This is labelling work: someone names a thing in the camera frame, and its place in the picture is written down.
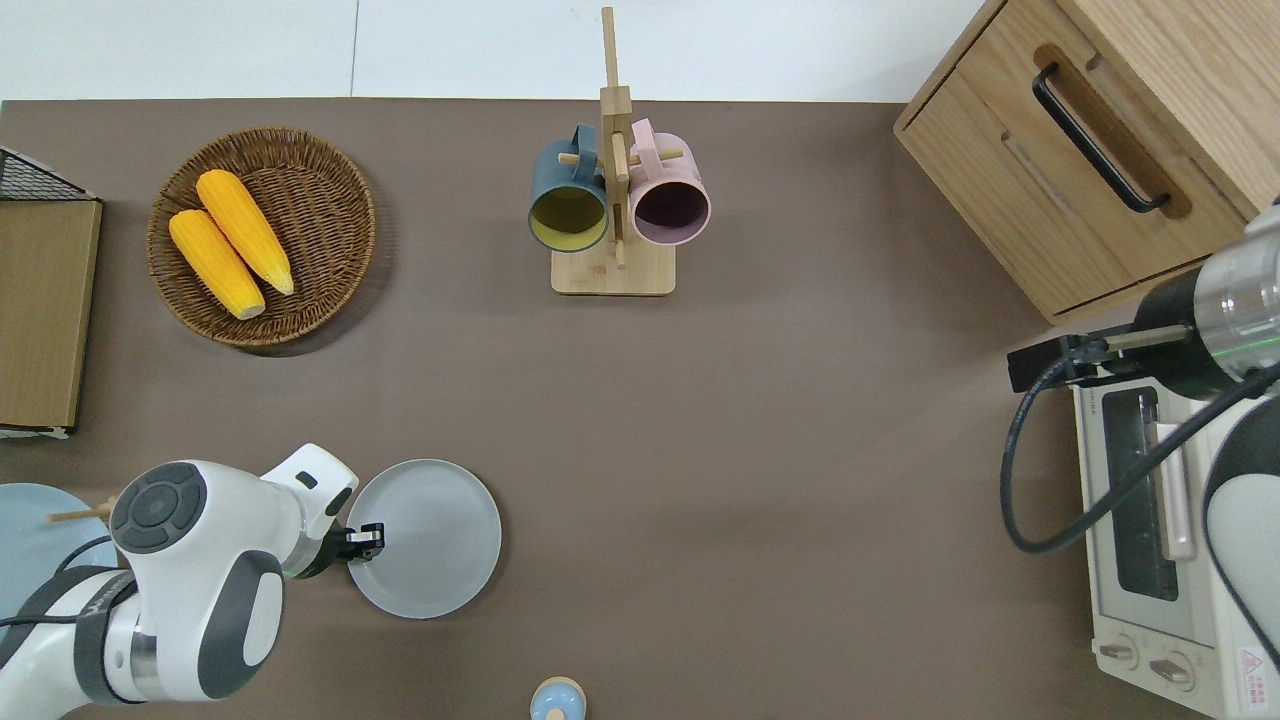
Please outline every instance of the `mug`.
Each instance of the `mug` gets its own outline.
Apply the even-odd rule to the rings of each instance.
[[[577,155],[576,164],[559,155]],[[596,164],[595,128],[577,126],[572,140],[552,142],[534,160],[529,229],[557,252],[579,252],[604,237],[609,224],[604,174]]]
[[[669,132],[653,132],[649,119],[631,124],[636,143],[631,168],[631,224],[640,237],[657,245],[681,245],[698,237],[710,220],[712,204],[689,143]],[[663,150],[680,150],[680,158],[662,160]]]

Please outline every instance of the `black drawer handle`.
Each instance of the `black drawer handle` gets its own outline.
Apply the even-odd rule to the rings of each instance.
[[[1057,72],[1057,63],[1050,63],[1041,74],[1036,76],[1036,82],[1032,83],[1032,95],[1039,101],[1048,117],[1053,118],[1057,127],[1062,129],[1068,140],[1075,145],[1075,149],[1084,155],[1084,159],[1093,165],[1093,169],[1102,176],[1107,186],[1112,192],[1125,204],[1126,208],[1134,213],[1151,213],[1152,210],[1160,208],[1161,205],[1169,202],[1169,193],[1164,193],[1153,200],[1147,200],[1138,195],[1138,191],[1129,184],[1129,181],[1120,174],[1115,164],[1102,152],[1089,133],[1084,132],[1080,123],[1071,117],[1071,113],[1066,110],[1065,106],[1053,95],[1053,91],[1048,87],[1048,78]]]

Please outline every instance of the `oven door handle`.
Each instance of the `oven door handle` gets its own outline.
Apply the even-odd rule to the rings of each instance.
[[[1155,423],[1156,442],[1164,442],[1178,425]],[[1160,511],[1160,551],[1174,562],[1196,557],[1192,510],[1187,501],[1187,459],[1179,447],[1152,473]]]

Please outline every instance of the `oven window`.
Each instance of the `oven window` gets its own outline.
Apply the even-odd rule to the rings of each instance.
[[[1155,446],[1156,391],[1151,387],[1102,397],[1107,474],[1111,487]],[[1120,587],[1156,600],[1178,600],[1178,569],[1160,551],[1160,510],[1151,475],[1111,511]]]

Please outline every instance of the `wooden mug rack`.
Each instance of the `wooden mug rack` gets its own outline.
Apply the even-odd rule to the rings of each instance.
[[[640,159],[628,155],[631,135],[631,88],[618,83],[617,41],[613,8],[600,12],[604,20],[604,70],[608,85],[600,88],[600,164],[604,165],[609,232],[581,252],[552,252],[552,288],[562,295],[668,295],[676,290],[676,249],[641,238],[631,219],[627,190],[631,167]],[[678,158],[678,150],[662,159]],[[562,163],[577,156],[561,155]]]

